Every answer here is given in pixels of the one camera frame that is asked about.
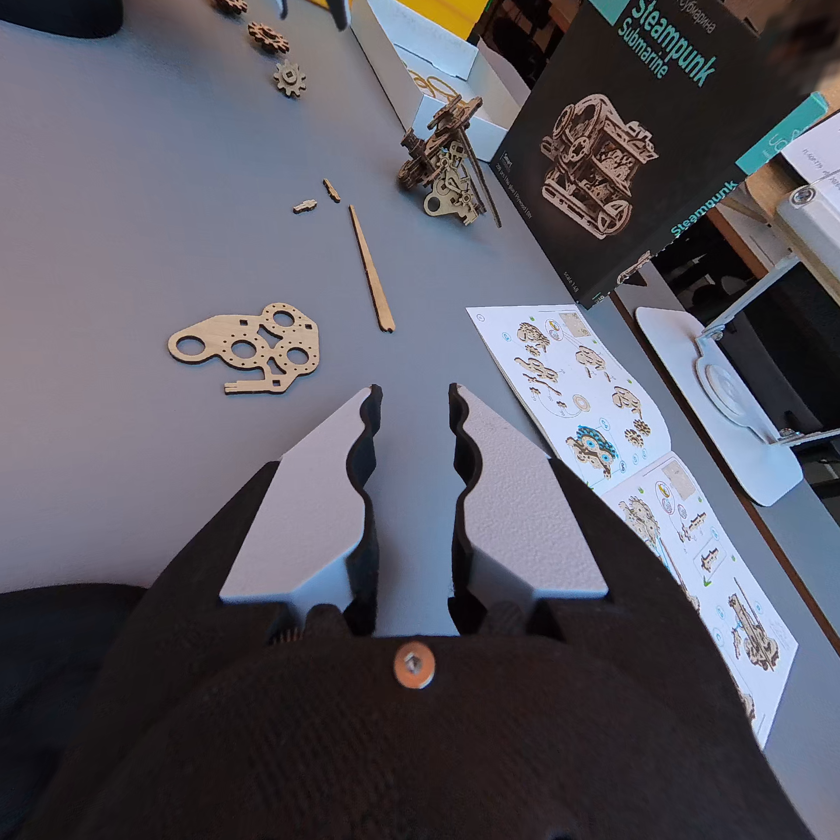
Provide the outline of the white cardboard tray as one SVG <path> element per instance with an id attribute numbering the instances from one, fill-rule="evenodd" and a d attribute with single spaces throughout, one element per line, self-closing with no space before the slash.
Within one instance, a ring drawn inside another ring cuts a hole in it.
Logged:
<path id="1" fill-rule="evenodd" d="M 398 2 L 353 2 L 351 28 L 402 126 L 418 137 L 429 136 L 427 124 L 456 95 L 482 98 L 467 135 L 477 157 L 491 161 L 530 93 L 506 59 Z"/>

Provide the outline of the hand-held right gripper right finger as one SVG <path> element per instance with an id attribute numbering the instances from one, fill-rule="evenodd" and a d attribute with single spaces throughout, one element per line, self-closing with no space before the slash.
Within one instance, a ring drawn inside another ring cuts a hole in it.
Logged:
<path id="1" fill-rule="evenodd" d="M 455 594 L 450 615 L 476 632 L 499 602 L 525 617 L 541 599 L 600 599 L 607 584 L 550 457 L 463 385 L 448 389 L 455 469 Z"/>

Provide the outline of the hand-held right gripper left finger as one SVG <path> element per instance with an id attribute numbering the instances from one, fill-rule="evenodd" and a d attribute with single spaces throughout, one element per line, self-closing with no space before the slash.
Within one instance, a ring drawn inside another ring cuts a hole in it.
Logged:
<path id="1" fill-rule="evenodd" d="M 284 602 L 302 623 L 337 606 L 355 634 L 375 629 L 379 545 L 364 484 L 375 469 L 382 389 L 371 385 L 281 458 L 219 593 Z"/>

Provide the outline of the pile of tan rubber bands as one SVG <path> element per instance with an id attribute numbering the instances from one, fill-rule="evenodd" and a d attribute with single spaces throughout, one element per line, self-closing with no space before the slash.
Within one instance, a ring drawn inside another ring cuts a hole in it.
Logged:
<path id="1" fill-rule="evenodd" d="M 416 86 L 424 92 L 424 95 L 428 95 L 442 102 L 451 102 L 460 96 L 459 92 L 449 85 L 447 81 L 435 76 L 424 77 L 421 73 L 409 67 L 405 61 L 403 64 L 409 76 L 413 79 Z"/>

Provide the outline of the perforated wooden plate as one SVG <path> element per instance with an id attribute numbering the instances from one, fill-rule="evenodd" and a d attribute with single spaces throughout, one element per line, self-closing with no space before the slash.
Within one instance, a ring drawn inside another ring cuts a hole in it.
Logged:
<path id="1" fill-rule="evenodd" d="M 237 371 L 259 370 L 260 380 L 224 385 L 227 394 L 281 394 L 300 376 L 319 366 L 319 327 L 285 302 L 271 303 L 260 314 L 220 314 L 175 332 L 171 356 L 186 364 L 218 358 Z"/>

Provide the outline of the black model kit box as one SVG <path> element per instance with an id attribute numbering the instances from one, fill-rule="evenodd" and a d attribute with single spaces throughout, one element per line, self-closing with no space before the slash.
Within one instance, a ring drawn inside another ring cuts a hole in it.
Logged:
<path id="1" fill-rule="evenodd" d="M 583 2 L 491 167 L 590 308 L 826 113 L 718 2 Z"/>

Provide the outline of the white stand base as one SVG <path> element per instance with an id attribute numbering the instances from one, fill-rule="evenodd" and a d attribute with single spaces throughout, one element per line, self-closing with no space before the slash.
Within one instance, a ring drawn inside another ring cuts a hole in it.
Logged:
<path id="1" fill-rule="evenodd" d="M 773 505 L 803 480 L 797 457 L 703 325 L 685 311 L 637 308 L 635 319 L 753 501 Z"/>

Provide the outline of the wooden gear model assembly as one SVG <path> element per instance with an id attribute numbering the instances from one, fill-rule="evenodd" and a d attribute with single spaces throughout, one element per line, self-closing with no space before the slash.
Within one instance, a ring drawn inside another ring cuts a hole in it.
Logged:
<path id="1" fill-rule="evenodd" d="M 458 94 L 438 110 L 427 127 L 433 132 L 420 139 L 410 129 L 402 146 L 410 154 L 397 174 L 401 188 L 411 191 L 428 186 L 423 209 L 428 216 L 456 214 L 464 225 L 491 211 L 496 225 L 501 220 L 467 136 L 469 122 L 482 106 L 482 97 L 464 101 Z"/>

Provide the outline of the open instruction booklet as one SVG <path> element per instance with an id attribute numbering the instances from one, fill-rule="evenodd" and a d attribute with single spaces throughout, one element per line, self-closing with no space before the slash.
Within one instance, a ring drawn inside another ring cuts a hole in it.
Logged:
<path id="1" fill-rule="evenodd" d="M 468 308 L 553 453 L 659 557 L 715 639 L 764 748 L 798 647 L 636 377 L 574 306 Z"/>

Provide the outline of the pointed wooden stick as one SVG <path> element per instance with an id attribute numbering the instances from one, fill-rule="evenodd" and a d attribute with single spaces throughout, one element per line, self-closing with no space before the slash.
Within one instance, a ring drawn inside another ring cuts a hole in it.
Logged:
<path id="1" fill-rule="evenodd" d="M 360 219 L 358 217 L 358 214 L 356 213 L 353 204 L 349 205 L 349 211 L 351 222 L 353 225 L 353 231 L 355 233 L 355 237 L 360 250 L 360 257 L 362 259 L 364 273 L 366 275 L 368 286 L 371 292 L 371 298 L 373 300 L 377 321 L 379 323 L 381 331 L 393 333 L 396 328 L 393 315 L 388 301 L 386 299 L 385 293 L 383 291 L 381 280 L 376 271 L 369 246 L 367 245 L 366 239 L 364 237 Z"/>

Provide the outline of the white printed instruction sheet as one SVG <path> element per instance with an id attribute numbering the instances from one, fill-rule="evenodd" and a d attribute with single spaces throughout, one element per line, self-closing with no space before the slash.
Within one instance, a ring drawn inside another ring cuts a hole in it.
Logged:
<path id="1" fill-rule="evenodd" d="M 835 275 L 839 275 L 839 114 L 808 130 L 782 152 L 805 179 L 778 215 Z"/>

